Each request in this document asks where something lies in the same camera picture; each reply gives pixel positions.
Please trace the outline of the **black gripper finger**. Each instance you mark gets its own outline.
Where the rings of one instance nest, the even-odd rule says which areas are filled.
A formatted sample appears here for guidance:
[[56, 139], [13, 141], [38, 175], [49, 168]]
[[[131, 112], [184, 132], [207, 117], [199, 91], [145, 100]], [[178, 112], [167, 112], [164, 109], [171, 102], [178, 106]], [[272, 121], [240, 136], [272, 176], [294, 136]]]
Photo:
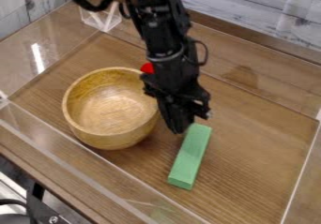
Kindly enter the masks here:
[[163, 98], [157, 99], [157, 108], [164, 119], [167, 128], [174, 134], [183, 132], [183, 119], [178, 106], [168, 103]]
[[182, 133], [194, 122], [196, 104], [194, 102], [178, 103], [178, 132]]

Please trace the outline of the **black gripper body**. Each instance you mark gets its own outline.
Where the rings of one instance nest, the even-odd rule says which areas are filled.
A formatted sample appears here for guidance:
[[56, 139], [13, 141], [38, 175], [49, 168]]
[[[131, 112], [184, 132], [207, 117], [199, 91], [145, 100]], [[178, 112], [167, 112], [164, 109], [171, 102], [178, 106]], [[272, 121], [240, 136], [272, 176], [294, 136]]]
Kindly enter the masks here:
[[170, 54], [147, 52], [147, 60], [152, 63], [153, 73], [143, 73], [145, 93], [156, 99], [163, 98], [178, 106], [179, 102], [196, 104], [195, 116], [208, 118], [211, 95], [199, 84], [199, 68], [196, 51], [178, 51]]

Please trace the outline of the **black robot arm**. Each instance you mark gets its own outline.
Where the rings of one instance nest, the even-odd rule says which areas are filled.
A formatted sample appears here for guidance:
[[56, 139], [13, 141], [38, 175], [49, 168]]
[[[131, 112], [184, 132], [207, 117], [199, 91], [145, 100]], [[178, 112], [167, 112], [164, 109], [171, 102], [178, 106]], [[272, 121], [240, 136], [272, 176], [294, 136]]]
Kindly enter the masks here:
[[202, 42], [188, 36], [190, 14], [182, 0], [71, 0], [81, 9], [99, 12], [119, 4], [120, 15], [132, 21], [147, 48], [140, 80], [144, 93], [172, 133], [184, 132], [195, 117], [208, 117], [211, 95], [198, 82], [208, 58], [199, 57]]

